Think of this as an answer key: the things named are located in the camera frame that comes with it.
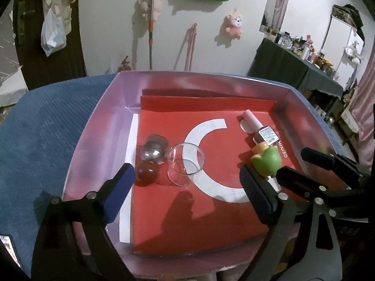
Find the purple cardboard box tray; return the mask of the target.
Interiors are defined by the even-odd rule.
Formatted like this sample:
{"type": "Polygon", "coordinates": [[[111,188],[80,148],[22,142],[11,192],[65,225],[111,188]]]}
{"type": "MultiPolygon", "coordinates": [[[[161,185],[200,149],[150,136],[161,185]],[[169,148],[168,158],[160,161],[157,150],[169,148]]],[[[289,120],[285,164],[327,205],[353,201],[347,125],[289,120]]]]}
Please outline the purple cardboard box tray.
{"type": "Polygon", "coordinates": [[[122,72],[91,114],[71,160],[64,199],[98,190],[124,163],[136,164],[151,134],[170,145],[189,142],[206,156],[203,179],[177,186],[162,166],[156,183],[136,185],[107,227],[114,247],[139,278],[172,273],[187,278],[248,263],[262,244],[260,223],[239,181],[252,136],[240,126],[251,110],[280,137],[283,163],[332,190],[345,184],[305,163],[305,147],[341,151],[312,106],[283,84],[192,72],[122,72]]]}

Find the red fire extinguisher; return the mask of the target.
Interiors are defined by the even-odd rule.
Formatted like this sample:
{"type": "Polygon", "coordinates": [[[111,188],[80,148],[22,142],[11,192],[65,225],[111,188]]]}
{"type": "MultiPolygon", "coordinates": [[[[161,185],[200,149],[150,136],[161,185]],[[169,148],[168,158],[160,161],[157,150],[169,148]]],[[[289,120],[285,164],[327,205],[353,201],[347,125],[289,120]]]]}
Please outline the red fire extinguisher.
{"type": "Polygon", "coordinates": [[[125,56],[120,66],[118,67],[118,72],[131,71],[130,62],[128,61],[128,55],[125,56]]]}

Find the blue table cloth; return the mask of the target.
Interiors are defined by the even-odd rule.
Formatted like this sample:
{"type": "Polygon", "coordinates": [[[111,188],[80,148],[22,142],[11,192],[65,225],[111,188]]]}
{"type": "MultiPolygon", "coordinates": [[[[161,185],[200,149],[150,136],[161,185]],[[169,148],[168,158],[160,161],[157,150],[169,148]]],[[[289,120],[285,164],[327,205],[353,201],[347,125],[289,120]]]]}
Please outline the blue table cloth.
{"type": "Polygon", "coordinates": [[[50,84],[32,90],[1,126],[1,233],[15,243],[23,271],[30,275],[39,226],[53,197],[62,195],[72,156],[84,128],[98,111],[103,129],[111,119],[130,126],[142,94],[239,96],[273,99],[291,114],[277,114],[294,151],[312,147],[343,153],[338,139],[311,104],[293,87],[260,78],[183,72],[125,72],[50,84]],[[115,98],[98,102],[118,83],[115,98]]]}

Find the clear glass cup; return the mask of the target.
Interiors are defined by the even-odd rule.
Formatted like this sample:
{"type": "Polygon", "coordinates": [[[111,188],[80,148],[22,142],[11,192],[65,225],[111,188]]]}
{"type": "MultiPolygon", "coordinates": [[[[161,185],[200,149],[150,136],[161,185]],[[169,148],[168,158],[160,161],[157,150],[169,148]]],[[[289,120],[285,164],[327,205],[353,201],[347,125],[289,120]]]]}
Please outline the clear glass cup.
{"type": "Polygon", "coordinates": [[[193,143],[174,145],[167,154],[167,176],[177,185],[186,187],[194,183],[205,165],[205,154],[193,143]]]}

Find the white cabinet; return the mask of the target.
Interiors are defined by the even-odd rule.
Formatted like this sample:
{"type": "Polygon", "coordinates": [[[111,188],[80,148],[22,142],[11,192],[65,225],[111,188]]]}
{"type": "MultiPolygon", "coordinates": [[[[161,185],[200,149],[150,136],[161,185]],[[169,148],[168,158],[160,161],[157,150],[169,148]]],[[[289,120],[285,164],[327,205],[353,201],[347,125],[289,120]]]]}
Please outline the white cabinet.
{"type": "Polygon", "coordinates": [[[332,64],[334,80],[346,86],[361,63],[363,38],[357,29],[353,9],[334,5],[321,52],[332,64]]]}

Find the smartphone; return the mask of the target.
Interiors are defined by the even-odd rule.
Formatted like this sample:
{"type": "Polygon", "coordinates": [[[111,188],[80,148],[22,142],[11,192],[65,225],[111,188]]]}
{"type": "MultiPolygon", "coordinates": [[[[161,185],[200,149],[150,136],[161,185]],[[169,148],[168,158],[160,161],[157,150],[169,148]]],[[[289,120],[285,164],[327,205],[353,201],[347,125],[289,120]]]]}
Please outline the smartphone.
{"type": "Polygon", "coordinates": [[[4,247],[6,248],[6,250],[8,251],[10,256],[12,257],[14,262],[17,263],[19,268],[22,268],[22,264],[19,260],[19,256],[18,256],[17,251],[15,249],[15,244],[14,244],[12,236],[7,235],[7,234],[0,234],[0,238],[1,238],[1,242],[3,243],[4,247]]]}

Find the dark green covered side table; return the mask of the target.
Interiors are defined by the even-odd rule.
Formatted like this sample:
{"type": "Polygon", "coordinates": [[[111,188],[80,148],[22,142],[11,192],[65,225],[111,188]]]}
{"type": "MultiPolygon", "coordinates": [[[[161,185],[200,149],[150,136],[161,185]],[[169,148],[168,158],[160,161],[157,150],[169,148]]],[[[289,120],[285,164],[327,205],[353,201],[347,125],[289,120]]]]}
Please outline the dark green covered side table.
{"type": "Polygon", "coordinates": [[[288,84],[300,92],[319,91],[341,98],[343,87],[322,70],[264,38],[248,70],[249,77],[288,84]]]}

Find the pink curtain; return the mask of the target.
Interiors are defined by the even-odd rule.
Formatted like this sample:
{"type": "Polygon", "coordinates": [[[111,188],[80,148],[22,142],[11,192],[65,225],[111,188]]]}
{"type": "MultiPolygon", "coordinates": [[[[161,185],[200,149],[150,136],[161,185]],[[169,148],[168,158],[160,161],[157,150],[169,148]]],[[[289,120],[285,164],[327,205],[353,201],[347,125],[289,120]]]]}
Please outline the pink curtain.
{"type": "Polygon", "coordinates": [[[357,154],[359,163],[371,171],[374,158],[374,48],[365,72],[356,89],[351,114],[359,126],[357,154]]]}

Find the pink plush toy on wall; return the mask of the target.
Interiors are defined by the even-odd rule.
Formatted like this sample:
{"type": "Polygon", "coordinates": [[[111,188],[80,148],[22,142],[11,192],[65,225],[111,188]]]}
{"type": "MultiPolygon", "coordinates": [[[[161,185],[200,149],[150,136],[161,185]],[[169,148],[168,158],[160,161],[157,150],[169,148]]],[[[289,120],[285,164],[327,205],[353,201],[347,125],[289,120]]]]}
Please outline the pink plush toy on wall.
{"type": "Polygon", "coordinates": [[[242,35],[242,17],[236,14],[230,14],[226,17],[226,34],[233,39],[240,39],[242,35]]]}

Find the light pink plush on wall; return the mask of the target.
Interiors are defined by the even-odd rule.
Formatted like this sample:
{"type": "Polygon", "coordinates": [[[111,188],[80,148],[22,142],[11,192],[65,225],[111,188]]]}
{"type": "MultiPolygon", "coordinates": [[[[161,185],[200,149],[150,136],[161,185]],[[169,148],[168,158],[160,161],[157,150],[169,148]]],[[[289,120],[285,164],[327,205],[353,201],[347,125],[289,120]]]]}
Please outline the light pink plush on wall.
{"type": "Polygon", "coordinates": [[[148,22],[151,18],[154,22],[157,21],[162,11],[163,0],[138,0],[138,4],[145,21],[148,22]]]}

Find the white plastic bag hanging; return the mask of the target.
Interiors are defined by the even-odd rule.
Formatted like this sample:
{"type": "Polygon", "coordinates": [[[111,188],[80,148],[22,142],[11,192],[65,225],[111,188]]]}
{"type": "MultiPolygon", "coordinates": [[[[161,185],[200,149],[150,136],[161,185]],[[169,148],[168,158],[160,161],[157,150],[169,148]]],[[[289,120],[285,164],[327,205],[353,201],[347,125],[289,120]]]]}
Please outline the white plastic bag hanging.
{"type": "Polygon", "coordinates": [[[49,57],[52,53],[65,48],[65,27],[61,17],[57,17],[49,9],[41,30],[41,47],[45,55],[49,57]]]}

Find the pink nail polish bottle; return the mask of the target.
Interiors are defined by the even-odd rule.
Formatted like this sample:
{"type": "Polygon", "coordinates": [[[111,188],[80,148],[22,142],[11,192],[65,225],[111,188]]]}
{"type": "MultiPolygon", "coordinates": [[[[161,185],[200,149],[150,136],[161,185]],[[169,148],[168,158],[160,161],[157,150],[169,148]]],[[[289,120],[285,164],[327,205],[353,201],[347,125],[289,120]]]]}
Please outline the pink nail polish bottle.
{"type": "Polygon", "coordinates": [[[248,134],[253,134],[255,144],[265,142],[268,146],[272,146],[279,142],[280,139],[275,131],[270,126],[263,125],[250,110],[244,111],[242,117],[240,124],[248,134]]]}

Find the green pear toy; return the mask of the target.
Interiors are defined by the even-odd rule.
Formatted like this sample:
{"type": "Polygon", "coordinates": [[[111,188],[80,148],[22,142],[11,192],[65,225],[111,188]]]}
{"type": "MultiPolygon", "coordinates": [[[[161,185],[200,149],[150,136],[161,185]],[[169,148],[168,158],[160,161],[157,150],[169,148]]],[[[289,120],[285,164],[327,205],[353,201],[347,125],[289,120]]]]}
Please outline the green pear toy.
{"type": "Polygon", "coordinates": [[[250,162],[254,169],[263,177],[275,176],[282,167],[281,156],[277,146],[269,146],[266,141],[252,148],[253,156],[250,162]]]}

